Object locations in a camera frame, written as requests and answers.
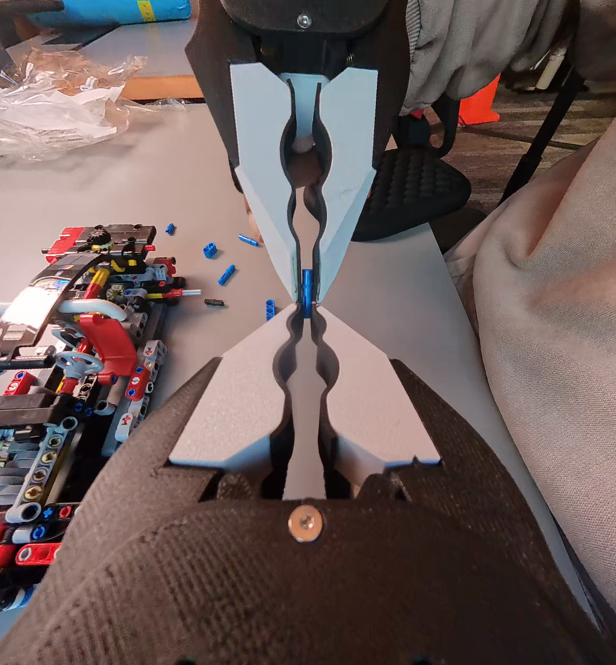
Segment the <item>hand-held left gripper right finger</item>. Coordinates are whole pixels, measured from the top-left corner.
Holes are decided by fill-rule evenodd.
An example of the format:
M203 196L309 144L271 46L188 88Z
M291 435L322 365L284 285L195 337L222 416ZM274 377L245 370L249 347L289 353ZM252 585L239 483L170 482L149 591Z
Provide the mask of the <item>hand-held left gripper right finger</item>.
M440 463L395 366L377 346L315 305L311 335L320 397L318 444L328 498L349 498L375 474Z

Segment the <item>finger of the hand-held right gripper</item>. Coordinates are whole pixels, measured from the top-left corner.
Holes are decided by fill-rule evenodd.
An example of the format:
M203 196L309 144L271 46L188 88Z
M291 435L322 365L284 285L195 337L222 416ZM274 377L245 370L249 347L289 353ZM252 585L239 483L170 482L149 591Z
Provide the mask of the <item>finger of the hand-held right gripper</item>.
M375 177L378 71L347 68L321 88L313 136L323 159L317 186L320 235L313 251L314 300L337 277Z
M293 231L296 190L285 139L295 124L293 88L262 63L231 64L239 163L235 172L278 277L299 301L300 259Z

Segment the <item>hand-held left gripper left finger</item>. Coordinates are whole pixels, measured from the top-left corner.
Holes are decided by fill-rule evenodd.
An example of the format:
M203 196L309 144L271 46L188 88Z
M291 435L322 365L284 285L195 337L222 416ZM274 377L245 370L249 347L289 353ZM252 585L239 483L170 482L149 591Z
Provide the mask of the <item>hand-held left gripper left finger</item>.
M242 473L262 497L282 498L295 437L287 380L302 334L292 304L224 353L169 461Z

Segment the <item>lego car chassis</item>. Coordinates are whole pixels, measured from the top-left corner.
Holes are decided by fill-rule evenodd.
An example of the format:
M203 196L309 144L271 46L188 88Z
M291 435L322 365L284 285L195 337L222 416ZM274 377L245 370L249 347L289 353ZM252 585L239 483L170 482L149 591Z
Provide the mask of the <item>lego car chassis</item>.
M146 418L186 288L142 224L65 228L0 303L0 612L24 607L110 457Z

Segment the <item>person's right forearm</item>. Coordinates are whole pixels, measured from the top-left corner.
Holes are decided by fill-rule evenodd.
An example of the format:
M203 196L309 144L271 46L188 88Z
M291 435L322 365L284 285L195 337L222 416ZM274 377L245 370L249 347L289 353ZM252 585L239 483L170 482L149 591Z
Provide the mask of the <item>person's right forearm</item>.
M587 80L616 80L616 1L408 1L411 71L401 115L468 98L567 45Z

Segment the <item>person's right hand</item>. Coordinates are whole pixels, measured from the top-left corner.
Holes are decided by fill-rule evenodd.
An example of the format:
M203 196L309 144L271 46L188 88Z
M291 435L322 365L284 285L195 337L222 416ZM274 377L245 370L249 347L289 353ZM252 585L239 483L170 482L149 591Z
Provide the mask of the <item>person's right hand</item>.
M295 189L318 182L323 174L323 165L315 146L304 153L291 152L287 170Z

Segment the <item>crumpled clear plastic bags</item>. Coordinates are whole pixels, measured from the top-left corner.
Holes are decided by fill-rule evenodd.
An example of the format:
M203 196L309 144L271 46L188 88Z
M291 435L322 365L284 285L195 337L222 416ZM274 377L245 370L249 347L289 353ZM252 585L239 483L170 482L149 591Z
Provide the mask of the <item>crumpled clear plastic bags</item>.
M0 159L55 159L127 131L132 112L183 108L179 98L139 104L124 95L145 65L142 56L100 64L75 51L32 48L0 71Z

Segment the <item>red metal frame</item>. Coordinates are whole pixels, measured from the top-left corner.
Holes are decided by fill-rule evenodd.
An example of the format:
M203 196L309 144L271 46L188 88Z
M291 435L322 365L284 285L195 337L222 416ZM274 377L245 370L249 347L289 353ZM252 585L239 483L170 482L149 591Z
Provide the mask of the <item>red metal frame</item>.
M500 75L474 95L460 101L458 124L462 127L499 122L500 115L492 108Z

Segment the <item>black chair frame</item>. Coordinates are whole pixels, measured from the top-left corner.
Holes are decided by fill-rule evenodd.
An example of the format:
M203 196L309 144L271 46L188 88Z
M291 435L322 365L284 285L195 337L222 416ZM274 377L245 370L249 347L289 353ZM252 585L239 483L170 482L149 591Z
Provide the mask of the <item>black chair frame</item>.
M430 125L424 112L396 118L393 136L398 148L419 150L429 175L429 204L439 212L455 212L468 203L484 211L483 204L504 200L527 184L539 167L546 149L577 150L578 146L555 142L553 137L571 105L584 88L585 80L570 69L557 91L541 126L532 136L520 131L494 128L491 123L466 122L456 118L465 101L442 96Z

